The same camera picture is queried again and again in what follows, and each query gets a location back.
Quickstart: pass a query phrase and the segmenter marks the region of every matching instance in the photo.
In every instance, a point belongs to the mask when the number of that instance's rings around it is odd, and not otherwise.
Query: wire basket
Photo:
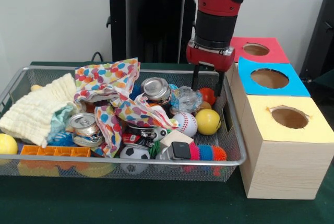
[[[32,85],[45,86],[53,80],[71,73],[73,67],[29,66],[18,71],[0,95],[1,116],[24,95]],[[141,70],[136,84],[149,77],[161,77],[169,84],[191,86],[192,72],[177,70]],[[209,87],[218,81],[216,72],[200,72],[199,88]],[[0,175],[61,176],[110,179],[150,179],[183,181],[227,181],[236,166],[246,159],[246,150],[231,91],[227,80],[213,109],[222,118],[222,127],[216,134],[204,136],[197,133],[193,138],[197,145],[216,145],[224,148],[227,161],[173,161],[137,160],[119,158],[74,158],[52,156],[0,155]]]

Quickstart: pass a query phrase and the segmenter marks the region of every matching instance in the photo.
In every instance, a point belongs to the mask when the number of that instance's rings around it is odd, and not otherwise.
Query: soccer ball
[[[150,159],[150,153],[146,149],[126,146],[120,153],[121,159]],[[148,164],[126,164],[122,163],[121,168],[124,172],[131,175],[138,175],[148,168]]]

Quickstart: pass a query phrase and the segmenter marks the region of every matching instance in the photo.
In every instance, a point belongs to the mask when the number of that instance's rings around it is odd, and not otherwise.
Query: black cable
[[[91,61],[94,61],[94,60],[95,60],[96,55],[98,55],[98,56],[100,57],[101,62],[104,62],[103,57],[102,57],[102,54],[101,54],[100,52],[95,52],[95,53],[93,54],[93,57],[92,57],[92,60],[91,60]]]

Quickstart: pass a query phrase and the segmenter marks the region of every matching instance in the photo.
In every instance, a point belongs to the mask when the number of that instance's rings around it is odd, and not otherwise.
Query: can lid
[[[141,84],[143,92],[150,100],[160,99],[169,89],[168,83],[162,78],[148,78]]]
[[[95,123],[95,116],[92,113],[79,113],[69,119],[69,124],[74,128],[85,128]]]

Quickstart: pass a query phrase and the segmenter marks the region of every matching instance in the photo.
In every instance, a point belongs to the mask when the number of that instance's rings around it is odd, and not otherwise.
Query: orange plastic tray
[[[46,147],[41,148],[39,146],[24,145],[21,151],[21,155],[37,155],[37,156],[67,156],[67,157],[90,157],[89,147]],[[72,166],[76,166],[78,169],[86,169],[87,163],[84,162],[59,162],[59,161],[45,161],[35,162],[30,160],[22,160],[23,164],[29,168],[54,168],[58,165],[61,169],[67,170]]]

